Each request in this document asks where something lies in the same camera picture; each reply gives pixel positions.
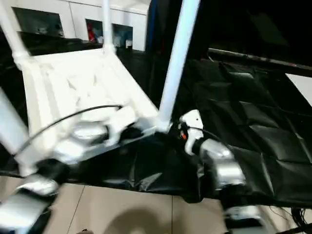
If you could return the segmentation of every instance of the white pole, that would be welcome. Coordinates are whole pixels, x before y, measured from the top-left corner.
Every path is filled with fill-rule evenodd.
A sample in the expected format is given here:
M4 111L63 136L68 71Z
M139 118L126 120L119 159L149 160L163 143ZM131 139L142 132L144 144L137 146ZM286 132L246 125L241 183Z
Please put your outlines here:
M115 52L113 44L113 28L111 24L111 14L110 14L110 4L109 0L102 1L102 10L103 10L103 49L105 52L113 51Z
M158 115L158 128L167 131L172 110L176 101L182 71L189 49L200 0L183 0L179 21L175 33L175 41L170 57L164 91Z
M12 50L14 62L18 65L18 60L28 58L28 51L25 49L18 33L14 30L12 23L5 11L4 3L0 0L0 25Z

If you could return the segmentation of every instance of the metal rod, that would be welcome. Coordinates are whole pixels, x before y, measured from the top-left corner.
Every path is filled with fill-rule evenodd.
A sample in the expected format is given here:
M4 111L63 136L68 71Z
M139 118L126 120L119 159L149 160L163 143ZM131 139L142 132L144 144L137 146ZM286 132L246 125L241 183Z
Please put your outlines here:
M158 115L158 128L167 131L174 108L182 71L189 49L200 0L183 0L179 21L175 33L175 41L170 57L164 91Z
M29 53L21 41L18 33L14 30L2 0L0 0L0 25L11 47L14 62L18 64L18 59L24 57L28 58Z

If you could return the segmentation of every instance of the floor tile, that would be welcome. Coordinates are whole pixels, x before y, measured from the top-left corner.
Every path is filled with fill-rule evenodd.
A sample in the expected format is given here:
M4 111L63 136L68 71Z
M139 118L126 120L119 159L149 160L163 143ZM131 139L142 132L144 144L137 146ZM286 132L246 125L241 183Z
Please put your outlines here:
M22 179L0 177L0 200L5 200L14 189L21 184ZM51 207L52 217L44 234L66 234L73 219L76 207L83 190L82 185L65 184Z
M51 207L53 213L44 234L66 234L83 191L83 185L64 184Z
M86 186L69 234L171 234L172 197Z
M21 184L22 179L0 176L0 200L5 200L17 186Z
M173 234L223 234L226 232L218 200L188 204L173 197Z

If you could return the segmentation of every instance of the black plastic sheet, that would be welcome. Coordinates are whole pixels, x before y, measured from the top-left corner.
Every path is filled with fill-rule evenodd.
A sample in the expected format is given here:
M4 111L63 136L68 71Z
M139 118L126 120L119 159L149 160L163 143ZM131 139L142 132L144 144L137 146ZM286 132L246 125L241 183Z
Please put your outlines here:
M75 39L22 35L34 55L100 47ZM159 106L168 61L128 50L117 54ZM27 123L22 75L13 64L8 45L1 48L0 78L1 87ZM214 197L225 206L312 207L312 107L285 74L189 60L173 120L191 109L198 109L204 128L233 151L248 186L215 193L205 162L189 157L162 134L83 162L73 168L68 182L180 195L188 202ZM18 176L16 164L4 149L0 168L2 175Z

